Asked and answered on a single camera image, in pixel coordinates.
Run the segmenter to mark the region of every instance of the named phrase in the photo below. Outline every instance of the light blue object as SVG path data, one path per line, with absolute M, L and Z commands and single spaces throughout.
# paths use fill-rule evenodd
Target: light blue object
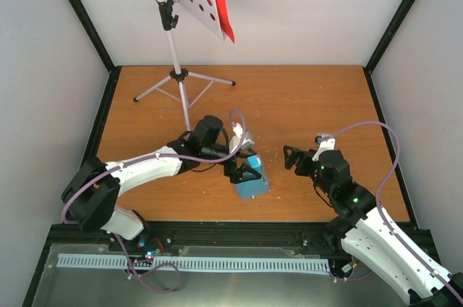
M 263 193 L 266 193 L 270 190 L 268 186 L 268 179 L 266 171 L 263 168 L 262 159 L 259 155 L 254 155 L 246 159 L 247 164 L 249 164 L 255 171 L 262 174 L 262 178 L 259 180 L 250 180 L 248 182 L 241 182 L 240 184 L 235 184 L 234 188 L 238 192 L 238 196 L 243 199 L 252 198 L 253 196 L 258 196 Z M 253 174 L 246 172 L 244 177 L 250 177 Z

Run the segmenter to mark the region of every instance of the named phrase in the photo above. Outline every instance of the gray wall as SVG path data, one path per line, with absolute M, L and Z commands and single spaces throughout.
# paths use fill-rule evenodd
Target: gray wall
M 171 64 L 153 0 L 82 0 L 116 64 Z M 236 44 L 176 4 L 183 64 L 364 64 L 401 0 L 227 0 Z
M 463 271 L 463 0 L 417 0 L 373 73 L 421 227 Z
M 107 79 L 67 0 L 0 0 L 0 296 L 20 306 Z

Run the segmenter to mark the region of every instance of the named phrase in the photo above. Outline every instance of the wooden table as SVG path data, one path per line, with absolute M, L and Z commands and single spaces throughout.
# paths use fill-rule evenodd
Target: wooden table
M 224 121 L 241 110 L 254 149 L 263 157 L 271 192 L 242 200 L 222 167 L 204 173 L 184 173 L 142 185 L 124 194 L 119 205 L 136 209 L 149 220 L 182 221 L 329 221 L 335 213 L 313 191 L 309 178 L 284 168 L 284 145 L 314 148 L 317 133 L 334 133 L 355 122 L 377 120 L 360 66 L 191 66 L 191 72 L 235 80 L 234 87 L 214 83 L 192 107 L 192 126 L 206 114 Z M 184 132 L 182 106 L 156 91 L 133 98 L 158 82 L 170 67 L 123 67 L 98 150 L 102 161 L 146 154 Z M 185 85 L 191 102 L 208 84 L 188 77 Z M 179 96 L 170 80 L 163 87 Z M 336 140 L 350 163 L 354 180 L 375 192 L 391 167 L 384 136 L 376 126 L 344 133 Z M 409 219 L 398 182 L 392 177 L 382 200 L 396 221 Z

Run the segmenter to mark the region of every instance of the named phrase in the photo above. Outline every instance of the white perforated rail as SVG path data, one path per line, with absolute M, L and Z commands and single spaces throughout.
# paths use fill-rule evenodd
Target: white perforated rail
M 158 256 L 153 263 L 139 263 L 137 269 L 148 270 L 162 263 L 175 264 L 184 272 L 286 272 L 327 275 L 328 260 L 316 258 L 191 258 Z M 57 267 L 84 269 L 126 269 L 127 260 L 120 255 L 59 254 Z M 171 267 L 160 270 L 169 271 Z

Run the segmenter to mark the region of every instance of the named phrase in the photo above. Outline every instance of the black metal frame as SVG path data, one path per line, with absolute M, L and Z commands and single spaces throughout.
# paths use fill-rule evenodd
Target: black metal frame
M 115 67 L 114 63 L 95 27 L 92 24 L 88 13 L 80 0 L 69 0 L 76 15 L 79 17 L 82 26 L 91 39 L 96 51 L 100 55 L 102 62 L 109 72 L 108 82 L 104 91 L 101 105 L 98 109 L 96 119 L 93 125 L 87 147 L 84 152 L 83 161 L 91 156 L 95 156 L 103 134 L 104 125 L 109 114 L 114 91 L 119 79 L 121 67 Z M 369 62 L 364 67 L 365 79 L 370 89 L 370 94 L 375 105 L 376 113 L 380 121 L 384 122 L 384 115 L 378 96 L 375 91 L 373 79 L 371 77 L 373 70 L 378 65 L 381 57 L 392 41 L 396 31 L 399 29 L 408 11 L 411 9 L 415 0 L 402 0 L 399 8 L 394 14 L 386 31 L 383 34 L 379 44 L 376 46 Z M 395 159 L 395 151 L 391 142 L 389 133 L 383 131 L 386 145 L 391 156 Z M 432 236 L 427 230 L 418 230 L 415 213 L 404 183 L 404 178 L 399 166 L 396 168 L 396 176 L 404 198 L 405 205 L 409 214 L 410 222 L 401 223 L 399 226 L 428 254 L 438 262 L 438 254 Z M 305 223 L 248 223 L 248 222 L 148 222 L 152 228 L 159 229 L 162 239 L 169 238 L 171 243 L 169 250 L 172 254 L 178 252 L 178 249 L 186 245 L 204 245 L 204 246 L 237 246 L 237 247 L 281 247 L 294 250 L 307 255 L 319 255 L 329 260 L 344 259 L 343 255 L 329 253 L 322 243 L 313 241 L 323 231 L 325 222 L 305 222 Z M 23 306 L 31 306 L 35 292 L 40 282 L 40 278 L 48 257 L 50 247 L 54 243 L 107 243 L 109 236 L 102 232 L 84 233 L 78 227 L 72 225 L 53 225 L 50 229 L 46 243 L 43 247 L 41 257 L 38 261 L 37 269 L 32 278 Z

